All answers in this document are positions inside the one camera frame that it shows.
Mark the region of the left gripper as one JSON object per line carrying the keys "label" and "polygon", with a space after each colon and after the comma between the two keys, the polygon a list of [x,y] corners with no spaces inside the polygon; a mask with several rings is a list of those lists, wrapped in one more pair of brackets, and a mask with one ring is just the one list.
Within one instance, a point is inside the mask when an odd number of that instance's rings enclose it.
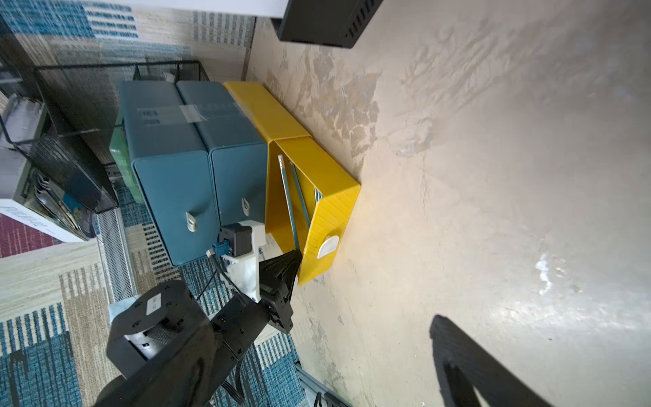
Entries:
{"label": "left gripper", "polygon": [[220,312],[210,319],[186,283],[161,283],[134,298],[111,322],[106,347],[108,359],[124,377],[143,367],[181,333],[209,322],[219,345],[226,348],[225,361],[235,366],[268,325],[283,334],[293,328],[290,305],[303,254],[292,250],[259,263],[259,303],[237,289]]}

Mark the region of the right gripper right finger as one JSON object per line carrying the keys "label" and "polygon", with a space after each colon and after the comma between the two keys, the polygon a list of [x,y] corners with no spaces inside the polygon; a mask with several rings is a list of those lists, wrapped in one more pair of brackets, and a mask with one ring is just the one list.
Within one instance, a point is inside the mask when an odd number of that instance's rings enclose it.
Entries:
{"label": "right gripper right finger", "polygon": [[430,338],[444,405],[549,405],[449,318],[434,316]]}

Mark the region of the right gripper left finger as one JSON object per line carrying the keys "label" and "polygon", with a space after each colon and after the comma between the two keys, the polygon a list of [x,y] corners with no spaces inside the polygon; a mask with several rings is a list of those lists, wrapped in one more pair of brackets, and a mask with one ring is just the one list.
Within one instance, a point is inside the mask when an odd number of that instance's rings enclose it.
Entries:
{"label": "right gripper left finger", "polygon": [[218,339],[209,322],[181,333],[128,377],[116,378],[96,406],[203,406],[218,388]]}

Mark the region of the yellow bottom drawer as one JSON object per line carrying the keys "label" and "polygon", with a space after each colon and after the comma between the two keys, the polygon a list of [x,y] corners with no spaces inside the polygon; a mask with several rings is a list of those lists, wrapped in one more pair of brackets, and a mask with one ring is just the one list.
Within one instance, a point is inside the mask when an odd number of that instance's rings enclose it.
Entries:
{"label": "yellow bottom drawer", "polygon": [[[332,267],[361,185],[335,161],[263,84],[229,81],[225,88],[268,146],[265,223],[283,252],[295,249],[277,156],[284,156],[303,261],[298,284]],[[298,170],[311,218],[305,220],[290,163]]]}

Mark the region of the teal pencil diagonal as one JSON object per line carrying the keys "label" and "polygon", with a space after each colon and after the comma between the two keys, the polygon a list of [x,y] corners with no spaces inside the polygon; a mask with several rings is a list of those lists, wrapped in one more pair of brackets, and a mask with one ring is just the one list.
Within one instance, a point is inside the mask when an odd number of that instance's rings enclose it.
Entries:
{"label": "teal pencil diagonal", "polygon": [[287,168],[285,165],[284,161],[284,156],[282,154],[279,154],[277,156],[277,159],[279,161],[279,168],[281,171],[281,181],[283,185],[283,191],[284,191],[284,196],[286,200],[286,204],[288,207],[288,217],[290,221],[290,227],[291,231],[293,234],[293,242],[296,250],[300,250],[300,244],[298,240],[298,229],[296,226],[296,221],[293,213],[293,203],[291,199],[291,192],[290,192],[290,186],[289,186],[289,181],[288,181],[288,173],[287,173]]}

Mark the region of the teal drawer cabinet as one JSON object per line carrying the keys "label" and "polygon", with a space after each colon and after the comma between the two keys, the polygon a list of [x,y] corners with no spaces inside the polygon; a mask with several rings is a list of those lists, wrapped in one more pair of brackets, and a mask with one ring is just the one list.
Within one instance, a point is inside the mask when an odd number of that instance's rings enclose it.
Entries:
{"label": "teal drawer cabinet", "polygon": [[225,225],[264,222],[268,147],[213,81],[123,81],[132,170],[173,266],[204,256]]}

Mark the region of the teal pencil pair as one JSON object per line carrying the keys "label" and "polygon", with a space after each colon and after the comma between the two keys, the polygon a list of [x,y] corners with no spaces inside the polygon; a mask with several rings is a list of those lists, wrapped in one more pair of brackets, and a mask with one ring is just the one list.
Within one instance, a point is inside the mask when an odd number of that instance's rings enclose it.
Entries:
{"label": "teal pencil pair", "polygon": [[302,213],[303,213],[303,218],[305,220],[306,229],[309,230],[310,225],[311,225],[311,218],[310,218],[310,214],[308,212],[305,197],[303,195],[303,189],[302,189],[299,177],[298,177],[298,170],[297,170],[297,167],[295,166],[295,164],[293,162],[291,162],[290,165],[291,165],[291,170],[292,170],[292,174],[293,174],[294,185],[295,185],[295,188],[297,190],[298,198],[299,198]]}

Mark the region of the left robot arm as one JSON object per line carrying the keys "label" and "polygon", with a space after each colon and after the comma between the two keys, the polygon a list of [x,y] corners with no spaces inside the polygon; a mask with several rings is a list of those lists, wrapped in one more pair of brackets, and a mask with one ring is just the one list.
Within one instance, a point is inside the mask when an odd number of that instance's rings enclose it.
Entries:
{"label": "left robot arm", "polygon": [[219,388],[242,402],[242,383],[230,384],[264,328],[293,327],[290,305],[303,255],[298,250],[259,265],[261,299],[234,293],[209,318],[186,283],[161,283],[117,315],[106,354],[120,372],[98,406],[205,406]]}

